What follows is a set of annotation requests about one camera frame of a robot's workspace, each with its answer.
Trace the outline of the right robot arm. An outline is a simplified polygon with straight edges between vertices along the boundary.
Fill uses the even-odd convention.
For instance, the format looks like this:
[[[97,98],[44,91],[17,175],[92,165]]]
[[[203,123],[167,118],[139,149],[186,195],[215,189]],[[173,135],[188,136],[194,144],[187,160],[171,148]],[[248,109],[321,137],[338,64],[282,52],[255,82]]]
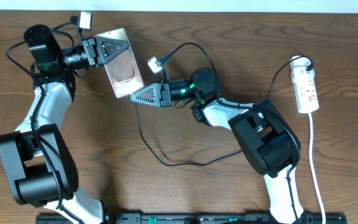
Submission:
[[[251,167],[264,177],[270,213],[279,223],[298,223],[304,212],[298,199],[295,168],[300,142],[269,100],[257,104],[227,101],[218,94],[218,76],[199,68],[187,80],[168,78],[131,95],[135,105],[159,108],[189,103],[195,120],[232,131]]]

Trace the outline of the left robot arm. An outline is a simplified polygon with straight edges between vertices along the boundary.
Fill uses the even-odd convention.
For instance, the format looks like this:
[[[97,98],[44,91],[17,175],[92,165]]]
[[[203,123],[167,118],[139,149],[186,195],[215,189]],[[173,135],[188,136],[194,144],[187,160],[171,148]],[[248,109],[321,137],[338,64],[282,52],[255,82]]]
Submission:
[[[79,71],[107,67],[131,50],[123,28],[82,39],[61,48],[55,38],[61,27],[39,24],[28,28],[23,43],[34,62],[27,69],[34,100],[23,122],[0,136],[0,157],[14,200],[50,210],[37,223],[125,223],[79,184],[78,170],[60,132],[76,91]]]

